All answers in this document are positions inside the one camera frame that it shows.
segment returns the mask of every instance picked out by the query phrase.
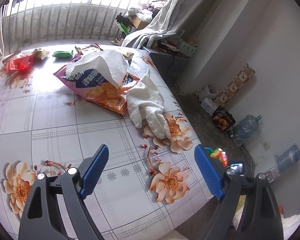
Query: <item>tissue paper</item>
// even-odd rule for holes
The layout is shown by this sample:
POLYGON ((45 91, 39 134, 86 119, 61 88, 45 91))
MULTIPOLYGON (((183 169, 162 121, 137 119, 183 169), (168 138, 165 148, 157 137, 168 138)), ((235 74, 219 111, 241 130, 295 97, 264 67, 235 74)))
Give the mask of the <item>tissue paper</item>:
POLYGON ((76 62, 69 63, 66 68, 68 78, 79 72, 95 69, 115 88, 119 88, 127 72, 129 63, 124 56, 116 51, 107 49, 100 52, 92 52, 82 56, 76 62))

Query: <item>blue gripper pad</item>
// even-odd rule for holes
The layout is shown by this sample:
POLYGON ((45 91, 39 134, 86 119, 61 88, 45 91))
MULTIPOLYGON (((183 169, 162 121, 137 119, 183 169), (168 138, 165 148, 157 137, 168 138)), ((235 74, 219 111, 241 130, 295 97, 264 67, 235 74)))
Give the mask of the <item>blue gripper pad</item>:
POLYGON ((217 167, 211 162, 212 158, 208 156, 202 145, 197 145, 194 149, 194 159, 197 163, 199 170, 207 183, 207 186, 212 195, 215 195, 217 199, 221 199, 225 194, 223 191, 223 179, 216 170, 217 167))
POLYGON ((88 195, 93 193, 94 188, 101 176, 101 173, 106 166, 109 159, 109 149, 106 145, 102 145, 95 155, 91 165, 87 168, 86 173, 82 177, 82 188, 80 190, 80 197, 85 199, 88 195))

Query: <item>white wall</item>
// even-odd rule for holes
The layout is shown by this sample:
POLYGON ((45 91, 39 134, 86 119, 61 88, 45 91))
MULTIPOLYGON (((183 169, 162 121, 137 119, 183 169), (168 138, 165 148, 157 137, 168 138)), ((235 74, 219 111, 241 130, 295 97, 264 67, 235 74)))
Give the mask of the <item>white wall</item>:
POLYGON ((237 54, 268 0, 221 0, 200 33, 200 41, 178 85, 194 92, 218 76, 237 54))
MULTIPOLYGON (((226 108, 237 121, 262 114, 260 134, 245 144, 251 157, 273 157, 293 143, 300 149, 300 8, 294 0, 270 0, 239 53, 212 84, 223 89, 245 63, 256 74, 226 108), (268 151, 262 138, 271 145, 268 151)), ((300 213, 300 162, 272 186, 285 216, 300 213)))

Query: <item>metal screw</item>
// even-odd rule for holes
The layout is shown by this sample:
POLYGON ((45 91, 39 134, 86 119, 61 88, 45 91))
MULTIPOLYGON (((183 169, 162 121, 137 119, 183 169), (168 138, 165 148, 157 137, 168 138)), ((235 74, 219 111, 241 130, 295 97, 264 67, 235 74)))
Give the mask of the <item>metal screw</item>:
POLYGON ((68 173, 71 174, 71 175, 75 174, 76 172, 77 172, 77 169, 76 169, 76 168, 70 168, 70 169, 68 170, 68 173))
POLYGON ((263 173, 260 173, 260 174, 258 175, 258 177, 259 177, 259 179, 266 179, 266 176, 265 176, 263 173))
POLYGON ((45 176, 45 174, 44 174, 44 173, 39 173, 39 174, 38 174, 38 176, 37 176, 37 178, 38 178, 38 179, 43 179, 43 178, 44 178, 44 176, 45 176))
POLYGON ((233 169, 227 169, 227 173, 228 173, 228 175, 234 175, 235 174, 235 170, 233 170, 233 169))

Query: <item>white curtain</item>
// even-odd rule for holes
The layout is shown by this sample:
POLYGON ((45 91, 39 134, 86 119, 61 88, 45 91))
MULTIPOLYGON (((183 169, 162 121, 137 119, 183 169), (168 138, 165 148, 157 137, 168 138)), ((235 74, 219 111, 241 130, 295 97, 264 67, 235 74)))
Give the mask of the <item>white curtain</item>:
POLYGON ((127 35, 122 46, 140 49, 150 36, 160 40, 176 34, 202 2, 204 0, 169 0, 147 27, 127 35))

